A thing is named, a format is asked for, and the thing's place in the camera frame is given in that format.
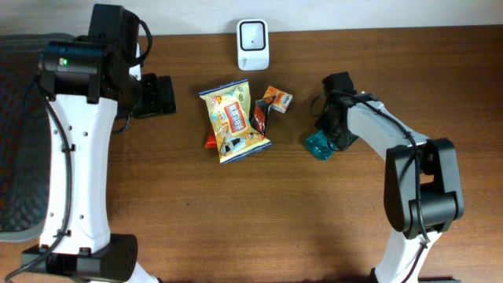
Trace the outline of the black red snack wrapper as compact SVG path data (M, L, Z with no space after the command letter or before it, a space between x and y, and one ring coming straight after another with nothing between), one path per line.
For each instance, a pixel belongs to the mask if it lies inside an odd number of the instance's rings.
M251 114L250 124L262 135L266 134L268 115L275 98L275 96L266 97L255 102L255 109Z

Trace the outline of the yellow snack bag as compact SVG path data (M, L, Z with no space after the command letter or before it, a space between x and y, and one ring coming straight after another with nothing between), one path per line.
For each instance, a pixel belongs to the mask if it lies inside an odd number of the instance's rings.
M248 79L202 91L199 97L207 106L221 164L240 160L272 145L250 123Z

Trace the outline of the blue mouthwash bottle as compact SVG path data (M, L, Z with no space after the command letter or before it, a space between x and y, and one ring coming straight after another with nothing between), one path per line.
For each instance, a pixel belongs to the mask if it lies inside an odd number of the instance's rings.
M305 147L313 156L322 161L328 160L338 150L323 130L310 135L305 141Z

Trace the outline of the red candy bag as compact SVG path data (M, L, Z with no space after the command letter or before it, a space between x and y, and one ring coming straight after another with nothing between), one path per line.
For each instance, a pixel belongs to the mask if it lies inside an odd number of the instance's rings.
M205 142L204 147L206 149L212 149L212 148L217 148L218 147L218 143L217 143L217 140L216 140L215 132L214 132L213 129L209 130L207 141Z

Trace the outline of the grey plastic basket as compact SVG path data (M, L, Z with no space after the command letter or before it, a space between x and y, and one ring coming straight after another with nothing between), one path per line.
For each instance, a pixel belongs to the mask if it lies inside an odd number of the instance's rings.
M33 78L39 54L63 33L1 37L1 241L38 237L50 182L50 125Z

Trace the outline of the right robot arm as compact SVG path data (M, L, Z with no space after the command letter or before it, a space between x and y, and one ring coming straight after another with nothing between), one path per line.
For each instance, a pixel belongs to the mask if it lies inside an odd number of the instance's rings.
M316 134L305 143L319 160L343 152L357 139L385 162L384 210L391 234L371 282L418 282L432 245L464 214L461 177L454 144L431 139L389 113L374 94L358 92L348 72L328 75Z

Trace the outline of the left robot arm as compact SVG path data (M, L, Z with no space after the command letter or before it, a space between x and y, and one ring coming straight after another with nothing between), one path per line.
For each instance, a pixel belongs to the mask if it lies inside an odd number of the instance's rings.
M138 262L138 240L112 233L106 208L108 147L118 119L174 113L169 76L142 75L138 35L146 22L122 6L96 4L89 31L52 41L35 85L49 117L50 188L39 243L20 273L75 282L154 282Z

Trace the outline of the small orange tissue pack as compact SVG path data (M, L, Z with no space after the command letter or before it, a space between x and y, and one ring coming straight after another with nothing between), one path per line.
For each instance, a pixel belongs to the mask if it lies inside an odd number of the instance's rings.
M269 86L263 95L263 99L273 97L271 108L281 113L286 113L289 105L292 103L293 95Z

